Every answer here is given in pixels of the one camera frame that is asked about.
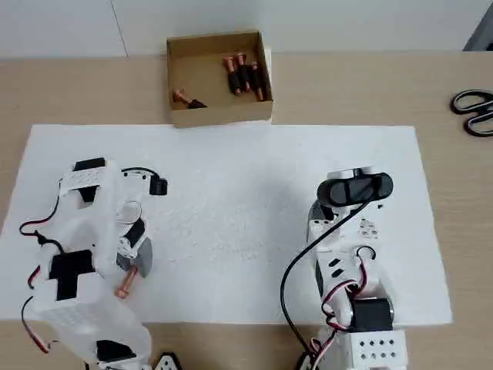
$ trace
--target wire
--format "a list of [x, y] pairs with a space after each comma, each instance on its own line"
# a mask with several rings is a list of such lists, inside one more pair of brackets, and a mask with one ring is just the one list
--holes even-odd
[[325, 341], [324, 345], [322, 346], [322, 349], [318, 352], [317, 357], [314, 360], [314, 364], [311, 367], [313, 370], [317, 369], [317, 366], [320, 363], [320, 360], [325, 356], [325, 353], [327, 352], [327, 350], [334, 343], [334, 339], [336, 338], [336, 333], [337, 333], [337, 330], [332, 331], [332, 333], [330, 334], [330, 337]]
[[327, 325], [331, 326], [334, 329], [337, 329], [337, 330], [340, 330], [340, 331], [348, 331], [349, 330], [349, 328], [346, 327], [346, 326], [344, 326], [344, 325], [341, 325], [341, 324], [336, 323], [336, 322], [332, 322], [332, 320], [335, 318], [336, 315], [334, 314], [333, 311], [331, 311], [331, 312], [325, 311], [325, 307], [324, 306], [326, 304], [329, 304], [329, 302], [332, 299], [332, 297], [340, 289], [342, 289], [342, 288], [348, 289], [350, 286], [355, 285], [355, 284], [356, 284], [356, 281], [353, 280], [353, 279], [342, 281], [339, 284], [337, 284], [335, 287], [333, 287], [332, 290], [327, 294], [327, 296], [325, 297], [325, 299], [322, 300], [321, 310], [327, 316], [326, 323], [327, 323]]
[[[59, 190], [60, 190], [61, 184], [62, 184], [62, 181], [60, 180], [59, 181]], [[52, 212], [47, 217], [42, 218], [40, 220], [30, 220], [30, 221], [26, 221], [26, 222], [22, 223], [21, 226], [18, 227], [18, 232], [21, 233], [21, 235], [24, 235], [25, 237], [37, 237], [38, 243], [41, 246], [43, 246], [45, 244], [54, 244], [58, 248], [60, 254], [64, 254], [65, 251], [63, 250], [62, 245], [57, 240], [48, 239], [43, 234], [40, 234], [37, 230], [34, 230], [33, 232], [26, 232], [23, 230], [24, 227], [26, 227], [26, 226], [39, 225], [39, 224], [43, 224], [45, 222], [50, 221], [52, 219], [52, 217], [55, 215], [56, 211], [58, 210], [59, 203], [60, 203], [60, 196], [58, 195], [56, 197], [55, 206], [53, 207]]]
[[24, 229], [24, 227], [29, 226], [29, 225], [43, 224], [45, 222], [50, 221], [52, 219], [52, 217], [55, 215], [56, 210], [59, 207], [59, 202], [60, 202], [60, 196], [57, 196], [55, 206], [53, 207], [53, 211], [50, 213], [49, 216], [47, 216], [46, 218], [42, 218], [41, 220], [26, 221], [25, 223], [21, 224], [21, 226], [18, 227], [18, 232], [21, 233], [22, 235], [24, 235], [25, 237], [35, 237], [36, 236], [35, 231], [32, 233], [26, 233], [22, 229]]
[[346, 222], [348, 222], [351, 218], [355, 217], [357, 214], [359, 214], [371, 201], [373, 200], [373, 196], [368, 198], [366, 202], [361, 204], [356, 210], [351, 212], [349, 215], [347, 215], [344, 219], [342, 219], [339, 223], [335, 224], [332, 226], [329, 230], [325, 231], [322, 235], [320, 235], [316, 240], [314, 240], [310, 245], [308, 245], [305, 249], [303, 249], [292, 261], [291, 263], [287, 266], [286, 270], [284, 271], [283, 278], [280, 282], [280, 306], [283, 309], [284, 317], [286, 318], [287, 323], [289, 324], [291, 331], [296, 335], [298, 341], [301, 343], [303, 346], [305, 352], [309, 352], [310, 348], [308, 347], [307, 343], [305, 342], [304, 338], [301, 336], [300, 332], [294, 325], [293, 321], [291, 320], [289, 313], [287, 312], [287, 307], [286, 307], [286, 302], [285, 302], [285, 297], [284, 297], [284, 290], [286, 288], [286, 280], [287, 277], [289, 276], [291, 270], [293, 269], [294, 265], [304, 257], [305, 254], [307, 254], [309, 251], [311, 251], [314, 247], [317, 246], [323, 239], [328, 237], [330, 234], [332, 234], [335, 230], [337, 230], [339, 227], [343, 226]]
[[369, 245], [363, 245], [363, 246], [359, 247], [356, 250], [356, 257], [358, 257], [360, 259], [361, 286], [358, 288], [357, 291], [354, 292], [354, 297], [356, 297], [357, 295], [361, 294], [364, 291], [364, 289], [367, 287], [367, 283], [368, 283], [367, 269], [364, 266], [364, 262], [363, 262], [362, 256], [360, 256], [360, 251], [362, 249], [365, 249], [365, 248], [366, 249], [369, 249], [370, 251], [373, 252], [373, 254], [371, 256], [371, 259], [372, 260], [374, 260], [377, 257], [377, 252], [375, 251], [375, 249], [373, 249]]
[[41, 270], [41, 266], [38, 265], [38, 267], [29, 275], [29, 278], [28, 278], [28, 287], [31, 290], [34, 290], [34, 286], [32, 285], [32, 281], [34, 280], [34, 278], [36, 277], [36, 275], [39, 274], [40, 270]]
[[49, 342], [47, 345], [43, 342], [43, 340], [35, 333], [32, 331], [32, 329], [28, 326], [28, 323], [24, 319], [24, 311], [28, 303], [34, 298], [34, 296], [29, 297], [24, 304], [22, 305], [21, 308], [21, 321], [22, 325], [24, 326], [25, 331], [28, 333], [28, 336], [32, 339], [32, 341], [35, 343], [35, 345], [39, 348], [41, 352], [44, 354], [48, 354], [50, 350], [52, 349], [52, 345], [55, 343], [58, 343], [58, 341], [54, 340]]
[[129, 171], [146, 171], [146, 172], [151, 173], [152, 175], [160, 177], [160, 175], [156, 171], [151, 170], [151, 169], [146, 168], [146, 167], [127, 167], [127, 168], [122, 169], [122, 172], [129, 172]]

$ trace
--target mounting hole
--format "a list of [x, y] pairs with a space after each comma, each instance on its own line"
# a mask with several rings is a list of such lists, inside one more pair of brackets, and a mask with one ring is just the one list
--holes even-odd
[[340, 262], [339, 258], [334, 258], [331, 262], [329, 262], [329, 267], [334, 267], [339, 262]]
[[334, 272], [332, 273], [332, 275], [331, 275], [331, 276], [332, 276], [333, 278], [337, 278], [337, 277], [338, 277], [340, 274], [342, 274], [343, 272], [344, 272], [344, 270], [342, 270], [342, 269], [338, 268], [336, 271], [334, 271]]

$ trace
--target brass bolt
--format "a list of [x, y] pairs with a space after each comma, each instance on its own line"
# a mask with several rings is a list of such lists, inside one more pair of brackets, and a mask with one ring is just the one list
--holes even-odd
[[234, 58], [232, 56], [225, 56], [223, 58], [223, 64], [226, 67], [228, 73], [235, 73]]
[[238, 61], [238, 66], [240, 66], [240, 76], [243, 78], [243, 84], [244, 84], [244, 89], [248, 93], [250, 91], [250, 82], [248, 81], [249, 76], [248, 76], [248, 69], [247, 67], [243, 67], [244, 71], [242, 71], [242, 67], [246, 65], [247, 61], [247, 54], [244, 52], [239, 52], [236, 54], [236, 60]]
[[185, 89], [174, 89], [173, 90], [173, 102], [182, 102], [186, 106], [188, 106], [192, 100], [188, 96], [185, 95]]
[[115, 296], [121, 299], [125, 299], [130, 294], [130, 286], [132, 285], [133, 279], [139, 272], [139, 269], [136, 265], [132, 265], [128, 272], [126, 273], [125, 278], [123, 279], [121, 285], [116, 289]]
[[240, 81], [236, 75], [234, 58], [232, 56], [225, 56], [223, 58], [223, 65], [226, 67], [226, 71], [228, 71], [230, 90], [235, 95], [241, 94]]
[[[253, 70], [253, 74], [254, 75], [259, 73], [259, 65], [258, 65], [257, 62], [252, 62], [252, 70]], [[257, 99], [260, 102], [263, 102], [263, 90], [262, 90], [262, 86], [256, 86], [255, 93], [257, 95]]]

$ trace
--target wooden table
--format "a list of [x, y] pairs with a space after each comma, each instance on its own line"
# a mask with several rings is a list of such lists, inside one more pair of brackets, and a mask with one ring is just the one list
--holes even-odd
[[[493, 141], [466, 135], [448, 111], [462, 89], [493, 89], [491, 66], [486, 52], [273, 55], [275, 123], [416, 126], [454, 324], [408, 330], [414, 369], [491, 366]], [[164, 123], [166, 99], [157, 57], [0, 62], [2, 216], [33, 123]], [[284, 326], [149, 328], [155, 356], [174, 350], [189, 370], [292, 369], [300, 354]], [[2, 368], [83, 368], [62, 346], [38, 352], [19, 322], [0, 324], [0, 342]]]

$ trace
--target copper screw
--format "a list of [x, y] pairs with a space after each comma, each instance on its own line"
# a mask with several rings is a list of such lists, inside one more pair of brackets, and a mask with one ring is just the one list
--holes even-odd
[[[226, 67], [228, 73], [236, 73], [234, 68], [234, 58], [232, 56], [225, 56], [223, 58], [223, 64]], [[234, 90], [235, 95], [241, 94], [241, 89]]]
[[[257, 62], [252, 62], [252, 70], [257, 71], [259, 69], [259, 65]], [[257, 99], [261, 102], [263, 102], [263, 91], [262, 91], [262, 86], [258, 86], [255, 89], [255, 93], [257, 94]]]
[[139, 272], [139, 269], [136, 265], [132, 265], [129, 271], [126, 273], [125, 278], [123, 279], [121, 285], [116, 289], [115, 296], [121, 299], [125, 299], [129, 296], [130, 285], [132, 285], [134, 277]]
[[[244, 52], [239, 52], [236, 54], [236, 60], [239, 66], [244, 66], [247, 60], [247, 54]], [[245, 91], [248, 93], [250, 91], [250, 83], [245, 81]]]
[[186, 106], [188, 106], [192, 100], [188, 96], [185, 95], [185, 89], [174, 89], [173, 90], [173, 102], [182, 102]]

